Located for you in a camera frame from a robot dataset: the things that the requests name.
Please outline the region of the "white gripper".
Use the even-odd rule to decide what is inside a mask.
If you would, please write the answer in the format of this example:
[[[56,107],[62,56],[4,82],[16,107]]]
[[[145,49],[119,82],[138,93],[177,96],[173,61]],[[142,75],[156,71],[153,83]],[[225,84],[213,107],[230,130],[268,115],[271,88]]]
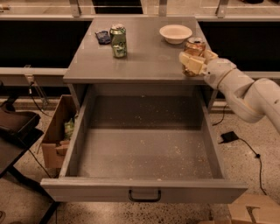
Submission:
[[[188,75],[199,75],[206,66],[202,74],[204,81],[211,88],[217,88],[221,80],[233,69],[236,69],[236,64],[228,59],[218,58],[218,55],[209,49],[203,52],[204,58],[186,52],[181,52],[178,57]]]

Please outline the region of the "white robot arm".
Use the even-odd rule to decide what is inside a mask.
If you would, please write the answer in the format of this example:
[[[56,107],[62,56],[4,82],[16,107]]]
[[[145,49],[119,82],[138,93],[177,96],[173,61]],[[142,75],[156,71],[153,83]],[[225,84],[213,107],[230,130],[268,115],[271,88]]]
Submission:
[[[190,76],[202,75],[205,83],[225,96],[227,105],[247,123],[267,116],[280,132],[280,87],[273,80],[253,80],[228,59],[205,50],[201,56],[181,52],[178,56]]]

